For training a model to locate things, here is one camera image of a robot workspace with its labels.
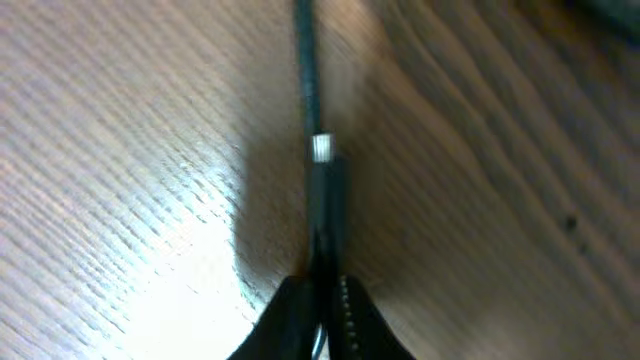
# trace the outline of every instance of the brown wooden surface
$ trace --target brown wooden surface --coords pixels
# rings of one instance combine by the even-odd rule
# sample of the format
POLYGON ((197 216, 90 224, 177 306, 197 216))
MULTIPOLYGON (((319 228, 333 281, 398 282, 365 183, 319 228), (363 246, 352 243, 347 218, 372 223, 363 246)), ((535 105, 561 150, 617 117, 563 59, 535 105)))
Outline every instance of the brown wooden surface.
MULTIPOLYGON (((317 3, 348 269, 406 347, 637 359, 638 50, 549 1, 317 3)), ((227 356, 305 256, 291 1, 2 19, 0 358, 227 356)))

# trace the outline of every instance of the table surface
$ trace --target table surface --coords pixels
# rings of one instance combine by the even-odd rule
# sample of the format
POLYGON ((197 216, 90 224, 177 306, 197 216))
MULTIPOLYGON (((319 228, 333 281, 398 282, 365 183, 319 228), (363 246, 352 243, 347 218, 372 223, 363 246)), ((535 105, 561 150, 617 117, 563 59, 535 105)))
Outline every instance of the table surface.
MULTIPOLYGON (((306 256, 291 3, 4 2, 1 358, 242 342, 306 256)), ((317 1, 347 271, 420 359, 640 354, 640 54, 531 3, 317 1)))

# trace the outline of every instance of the black cable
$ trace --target black cable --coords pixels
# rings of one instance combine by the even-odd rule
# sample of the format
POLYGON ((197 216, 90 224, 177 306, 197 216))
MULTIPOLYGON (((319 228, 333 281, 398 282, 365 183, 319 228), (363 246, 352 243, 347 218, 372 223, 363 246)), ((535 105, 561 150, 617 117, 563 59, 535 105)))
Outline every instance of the black cable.
POLYGON ((313 21, 313 1, 298 0, 295 24, 298 35, 300 92, 304 107, 304 135, 307 140, 322 131, 313 21))

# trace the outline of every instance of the wooden table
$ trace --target wooden table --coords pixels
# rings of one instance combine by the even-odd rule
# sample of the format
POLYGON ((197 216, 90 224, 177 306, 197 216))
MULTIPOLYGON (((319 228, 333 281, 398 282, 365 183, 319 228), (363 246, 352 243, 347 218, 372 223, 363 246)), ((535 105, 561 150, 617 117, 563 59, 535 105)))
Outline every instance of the wooden table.
MULTIPOLYGON (((289 0, 9 0, 0 358, 224 358, 306 251, 289 0)), ((348 270, 420 359, 640 349, 640 55, 551 1, 317 1, 348 270)))

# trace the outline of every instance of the wood grain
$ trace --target wood grain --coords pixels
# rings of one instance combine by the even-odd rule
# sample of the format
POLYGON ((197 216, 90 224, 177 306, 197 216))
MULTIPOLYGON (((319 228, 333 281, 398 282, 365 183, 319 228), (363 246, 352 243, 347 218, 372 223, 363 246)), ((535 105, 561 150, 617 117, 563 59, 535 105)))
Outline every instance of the wood grain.
MULTIPOLYGON (((291 1, 3 3, 0 358, 224 358, 305 258, 291 1)), ((420 359, 640 356, 640 54, 317 1, 348 269, 420 359)))

